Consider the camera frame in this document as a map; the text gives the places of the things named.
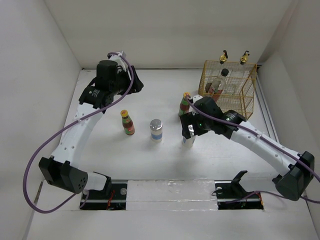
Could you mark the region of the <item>silver lid shaker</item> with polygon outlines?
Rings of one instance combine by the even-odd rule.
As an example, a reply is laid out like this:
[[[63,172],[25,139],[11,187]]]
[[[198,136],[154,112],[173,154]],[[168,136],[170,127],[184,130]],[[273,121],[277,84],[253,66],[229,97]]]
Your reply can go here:
[[[182,145],[186,148],[191,148],[195,142],[196,137],[194,138],[184,138],[182,137]]]
[[[163,123],[160,119],[153,119],[150,121],[150,134],[154,142],[161,142],[163,139]]]

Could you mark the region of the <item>black cap red label bottle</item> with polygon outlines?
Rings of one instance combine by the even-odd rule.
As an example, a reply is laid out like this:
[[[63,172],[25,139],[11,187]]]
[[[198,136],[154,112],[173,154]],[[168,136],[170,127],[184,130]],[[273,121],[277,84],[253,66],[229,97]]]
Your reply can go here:
[[[217,102],[222,94],[223,90],[226,86],[226,77],[229,74],[229,70],[227,68],[223,68],[220,75],[216,77],[209,88],[208,93],[212,94],[212,98],[215,102]]]

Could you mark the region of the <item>oil bottle with dark base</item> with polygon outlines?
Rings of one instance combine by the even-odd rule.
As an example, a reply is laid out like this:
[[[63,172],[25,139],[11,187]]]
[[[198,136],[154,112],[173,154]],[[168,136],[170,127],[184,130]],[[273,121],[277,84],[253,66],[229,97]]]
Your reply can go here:
[[[209,93],[209,89],[213,80],[220,76],[222,69],[224,68],[224,64],[228,59],[228,53],[226,50],[223,50],[223,54],[219,57],[218,62],[211,62],[208,65],[208,81],[205,85],[205,92]]]

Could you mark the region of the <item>clear oil bottle gold spout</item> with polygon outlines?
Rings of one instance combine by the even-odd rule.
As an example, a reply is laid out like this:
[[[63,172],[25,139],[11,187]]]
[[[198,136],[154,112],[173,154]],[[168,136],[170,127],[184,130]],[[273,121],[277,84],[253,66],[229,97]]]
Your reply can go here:
[[[230,95],[235,96],[241,89],[242,85],[246,81],[246,63],[248,61],[250,51],[246,50],[244,54],[240,57],[239,62],[236,67],[232,69],[229,78],[229,90]]]

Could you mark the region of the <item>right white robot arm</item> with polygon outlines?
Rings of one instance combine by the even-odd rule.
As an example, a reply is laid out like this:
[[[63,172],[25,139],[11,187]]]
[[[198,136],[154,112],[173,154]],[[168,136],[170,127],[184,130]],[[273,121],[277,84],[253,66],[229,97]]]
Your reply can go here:
[[[212,131],[246,147],[278,172],[273,182],[283,198],[301,199],[310,182],[320,178],[315,173],[315,157],[310,152],[299,153],[284,147],[238,112],[222,112],[211,97],[186,95],[185,100],[192,111],[180,116],[182,136],[188,140]]]

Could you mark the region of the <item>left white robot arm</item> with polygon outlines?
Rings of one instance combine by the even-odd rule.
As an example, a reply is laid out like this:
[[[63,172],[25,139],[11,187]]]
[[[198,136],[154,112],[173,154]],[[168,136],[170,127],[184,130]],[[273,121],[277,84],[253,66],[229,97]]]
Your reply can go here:
[[[105,114],[105,108],[114,102],[114,97],[138,93],[143,86],[134,66],[125,69],[121,59],[99,62],[96,77],[79,97],[73,119],[75,125],[62,134],[51,156],[42,157],[39,161],[39,169],[49,185],[73,194],[92,191],[103,199],[111,194],[111,177],[79,169],[82,151],[95,125]]]

